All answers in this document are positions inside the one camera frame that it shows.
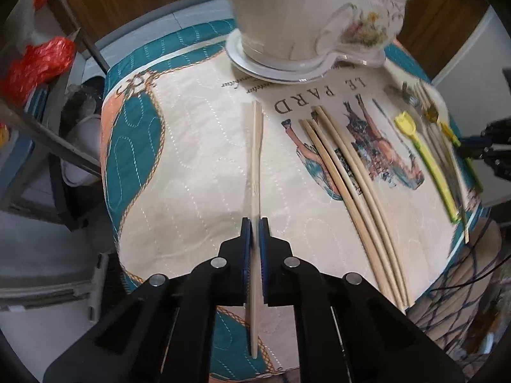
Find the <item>light wooden chopstick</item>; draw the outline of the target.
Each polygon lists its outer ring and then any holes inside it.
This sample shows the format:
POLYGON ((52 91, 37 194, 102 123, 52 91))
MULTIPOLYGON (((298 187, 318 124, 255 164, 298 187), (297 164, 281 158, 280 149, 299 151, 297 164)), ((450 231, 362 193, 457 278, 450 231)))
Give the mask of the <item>light wooden chopstick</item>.
POLYGON ((361 188, 365 201, 369 206, 372 218, 376 224, 380 237, 383 240, 383 246, 385 247, 385 252, 392 268, 393 277, 395 278, 396 285, 404 304, 404 309, 408 308, 410 306, 410 300, 403 268, 399 262, 398 254, 394 247, 394 241, 392 239, 387 219, 384 216, 383 207, 374 187, 371 184, 371 178, 369 177, 369 174, 358 153, 354 150, 351 142, 349 141, 347 131, 334 123, 329 113, 325 111, 322 106, 314 106, 314 111, 317 112, 321 123, 324 127, 326 127, 326 129, 328 129, 331 138, 341 149, 359 183, 359 187, 361 188))
POLYGON ((365 249, 378 288, 400 310, 408 306, 408 295, 392 240, 374 201, 371 179, 351 144, 319 106, 311 119, 301 122, 327 174, 338 189, 365 249))
POLYGON ((263 106, 259 101, 253 104, 253 128, 251 139, 251 173, 250 173, 250 221, 253 244, 250 248, 249 272, 249 325, 250 352, 253 359, 258 357, 258 309, 263 304, 261 251, 259 224, 261 218, 260 165, 263 144, 263 106))
MULTIPOLYGON (((335 164, 338 166, 340 174, 342 176, 348 176, 348 174, 347 174, 343 164, 341 163, 341 161, 339 160, 339 158, 336 155, 335 151, 333 150, 333 148, 329 144, 329 142, 327 140, 327 137, 323 133, 322 129, 320 129, 320 127, 317 125, 317 123, 315 123, 312 119, 306 119, 306 120, 309 123, 311 123, 311 126, 318 133, 318 136, 320 137, 320 140, 322 141, 322 143, 326 147, 326 150, 329 152, 329 154, 332 156, 332 159, 334 160, 335 164)), ((381 237, 380 237, 379 233, 377 232, 374 223, 371 221, 371 219, 369 217, 369 214, 368 214, 368 212, 365 209, 365 206, 362 204, 362 201, 361 201, 361 199, 360 199, 360 197, 358 195, 357 190, 354 188, 354 185, 353 185, 352 180, 350 179, 350 177, 349 177, 349 179, 345 179, 345 183, 347 185, 348 191, 353 195, 353 200, 359 205, 359 211, 364 216, 365 223, 366 223, 367 228, 368 228, 368 230, 369 230, 369 232, 371 234, 373 242, 378 247, 378 250, 379 250, 379 253, 380 253, 380 257, 383 259, 384 266, 391 271, 391 274, 393 276, 393 272, 392 272, 392 268, 391 268, 390 262, 386 259, 386 252, 385 252, 385 248, 383 246, 381 237)), ((396 284, 396 281, 395 281, 394 277, 392 278, 392 284, 396 284)))
POLYGON ((398 291, 398 287, 392 284, 392 274, 389 269, 384 266, 383 259, 380 257, 378 247, 374 244, 371 234, 365 223, 364 216, 359 211, 359 205, 353 200, 353 195, 348 191, 345 179, 349 179, 349 176, 342 176, 335 164, 332 156, 326 150, 326 147, 320 140, 318 133, 305 119, 299 120, 302 128, 308 134, 310 140, 313 142, 315 149, 320 155, 322 162, 324 162, 328 173, 330 174, 334 185, 338 189, 347 211, 353 221, 353 224, 359 234, 359 238, 365 249, 366 256, 369 260, 374 277, 377 280, 379 290, 393 302, 400 310, 404 309, 404 304, 401 299, 401 295, 398 291))

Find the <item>yellow plastic utensil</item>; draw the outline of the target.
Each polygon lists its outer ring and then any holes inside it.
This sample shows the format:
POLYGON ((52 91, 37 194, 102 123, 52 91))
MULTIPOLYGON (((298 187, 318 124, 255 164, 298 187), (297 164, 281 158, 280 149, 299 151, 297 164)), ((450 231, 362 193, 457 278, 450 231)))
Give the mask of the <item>yellow plastic utensil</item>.
MULTIPOLYGON (((455 135, 455 133, 453 132, 453 130, 450 128, 450 126, 445 123, 444 121, 439 121, 440 123, 440 127, 442 129, 442 132, 443 132, 443 135, 446 136, 447 139, 449 139, 449 141, 453 144, 453 146, 455 148, 458 148, 461 146, 461 142, 460 140, 458 139, 458 137, 455 135)), ((471 162, 471 160, 469 158, 464 158, 463 159, 464 161, 464 165, 467 169, 467 171, 469 172, 470 174, 470 177, 472 178, 473 182, 474 182, 474 185, 475 185, 475 189, 477 191, 477 193, 482 193, 483 192, 483 185, 482 183, 480 182, 478 176, 477 176, 477 173, 473 167, 473 164, 471 162)))

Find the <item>gold metal fork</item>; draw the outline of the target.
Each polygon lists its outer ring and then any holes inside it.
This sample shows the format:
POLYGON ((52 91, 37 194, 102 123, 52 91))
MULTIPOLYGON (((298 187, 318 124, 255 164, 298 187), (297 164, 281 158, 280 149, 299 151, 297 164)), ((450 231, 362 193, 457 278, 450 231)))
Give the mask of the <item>gold metal fork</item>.
POLYGON ((464 243, 467 244, 469 242, 469 224, 461 194, 461 183, 455 170, 454 160, 451 156, 450 149, 441 132, 441 127, 438 121, 438 109, 427 93, 422 80, 419 80, 414 84, 413 90, 414 94, 416 94, 421 102, 423 115, 428 121, 426 124, 426 131, 440 162, 440 166, 449 185, 455 205, 457 206, 463 228, 464 243))

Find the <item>yellow green plastic spoon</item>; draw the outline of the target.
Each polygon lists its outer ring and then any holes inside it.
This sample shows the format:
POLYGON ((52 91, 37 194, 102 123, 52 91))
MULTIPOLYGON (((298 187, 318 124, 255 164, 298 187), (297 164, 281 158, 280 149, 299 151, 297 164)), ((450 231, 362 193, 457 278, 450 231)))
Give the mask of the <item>yellow green plastic spoon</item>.
POLYGON ((460 215, 449 185, 426 143, 417 135, 416 123, 408 112, 401 112, 394 118, 395 125, 413 143, 436 184, 443 205, 452 223, 459 222, 460 215))

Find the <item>silver metal fork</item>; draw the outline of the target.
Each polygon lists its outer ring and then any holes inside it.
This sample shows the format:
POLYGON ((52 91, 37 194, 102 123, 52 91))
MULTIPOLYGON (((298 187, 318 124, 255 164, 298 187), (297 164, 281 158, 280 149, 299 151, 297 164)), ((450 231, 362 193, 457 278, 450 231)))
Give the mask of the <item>silver metal fork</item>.
POLYGON ((431 140, 429 139, 428 133, 426 131, 426 124, 428 123, 428 121, 425 119, 423 115, 420 100, 414 95, 414 93, 410 92, 407 88, 397 88, 396 86, 389 85, 385 88, 385 92, 402 102, 403 104, 402 112, 408 112, 410 116, 414 119, 416 123, 417 135, 419 135, 420 139, 428 145, 432 153, 432 156, 436 160, 438 166, 440 167, 440 170, 443 172, 438 157, 433 149, 431 140))

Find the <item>quilted teal cream table mat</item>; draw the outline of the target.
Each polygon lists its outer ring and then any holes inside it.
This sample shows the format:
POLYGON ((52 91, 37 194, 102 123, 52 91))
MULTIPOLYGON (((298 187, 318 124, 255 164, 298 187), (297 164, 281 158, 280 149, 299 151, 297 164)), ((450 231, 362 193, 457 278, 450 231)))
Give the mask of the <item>quilted teal cream table mat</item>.
POLYGON ((373 280, 352 218, 301 122, 318 109, 347 135, 385 211, 404 268, 408 316, 457 356, 500 251, 500 231, 463 178, 470 238, 452 223, 431 174, 395 127, 385 92, 423 71, 400 47, 381 69, 339 65, 309 85, 241 73, 224 50, 230 19, 151 41, 107 74, 101 115, 106 203, 127 283, 170 278, 214 257, 249 210, 254 101, 264 114, 261 210, 271 232, 321 272, 373 280))

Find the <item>metal shelf rack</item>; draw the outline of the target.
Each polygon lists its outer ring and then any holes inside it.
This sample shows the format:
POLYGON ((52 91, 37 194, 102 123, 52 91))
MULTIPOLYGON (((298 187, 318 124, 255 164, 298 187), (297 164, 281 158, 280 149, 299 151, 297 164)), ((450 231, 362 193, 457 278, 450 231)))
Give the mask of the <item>metal shelf rack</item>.
POLYGON ((99 159, 66 140, 102 98, 82 79, 85 60, 32 90, 24 106, 1 99, 11 138, 1 151, 1 308, 38 309, 90 297, 101 267, 88 227, 106 210, 99 159), (61 161, 100 177, 73 188, 61 161))

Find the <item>white bowl under shelf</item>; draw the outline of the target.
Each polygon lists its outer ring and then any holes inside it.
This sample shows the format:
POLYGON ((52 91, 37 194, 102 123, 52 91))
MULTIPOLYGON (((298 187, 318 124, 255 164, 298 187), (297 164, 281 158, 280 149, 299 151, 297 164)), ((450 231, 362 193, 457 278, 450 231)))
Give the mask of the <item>white bowl under shelf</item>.
MULTIPOLYGON (((71 129, 66 140, 92 158, 99 159, 100 136, 101 116, 92 114, 79 121, 76 126, 71 129)), ((90 186, 100 180, 100 177, 94 176, 69 162, 62 160, 61 165, 62 179, 70 187, 90 186)))

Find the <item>white floral ceramic utensil holder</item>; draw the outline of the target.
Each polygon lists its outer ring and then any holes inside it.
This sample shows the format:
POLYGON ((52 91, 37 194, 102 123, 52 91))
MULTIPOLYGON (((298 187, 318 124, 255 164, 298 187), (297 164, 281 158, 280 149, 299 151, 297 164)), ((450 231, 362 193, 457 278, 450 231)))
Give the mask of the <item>white floral ceramic utensil holder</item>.
POLYGON ((242 49, 282 70, 329 55, 377 62, 403 27, 409 0, 230 0, 242 49))

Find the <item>white ceramic saucer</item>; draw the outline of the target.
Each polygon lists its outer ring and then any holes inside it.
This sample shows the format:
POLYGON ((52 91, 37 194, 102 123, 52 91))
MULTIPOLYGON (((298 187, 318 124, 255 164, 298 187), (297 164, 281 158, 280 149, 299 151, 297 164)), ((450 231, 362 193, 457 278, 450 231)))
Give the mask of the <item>white ceramic saucer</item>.
POLYGON ((242 48, 242 35, 239 29, 235 29, 228 35, 225 42, 225 51, 230 61, 240 71, 257 79, 286 85, 300 85, 322 79, 336 63, 341 61, 364 67, 382 67, 386 60, 384 50, 380 50, 369 60, 357 59, 351 55, 333 52, 328 54, 318 66, 287 71, 263 65, 246 55, 242 48))

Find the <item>red plastic bag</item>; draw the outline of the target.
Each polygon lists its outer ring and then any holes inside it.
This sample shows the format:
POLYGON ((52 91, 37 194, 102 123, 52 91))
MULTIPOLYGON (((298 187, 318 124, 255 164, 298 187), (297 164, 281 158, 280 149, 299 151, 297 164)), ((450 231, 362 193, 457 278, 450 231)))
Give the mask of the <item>red plastic bag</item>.
POLYGON ((1 78, 1 96, 16 106, 24 106, 33 89, 72 67, 75 52, 75 43, 62 36, 38 46, 28 45, 23 57, 12 61, 1 78))

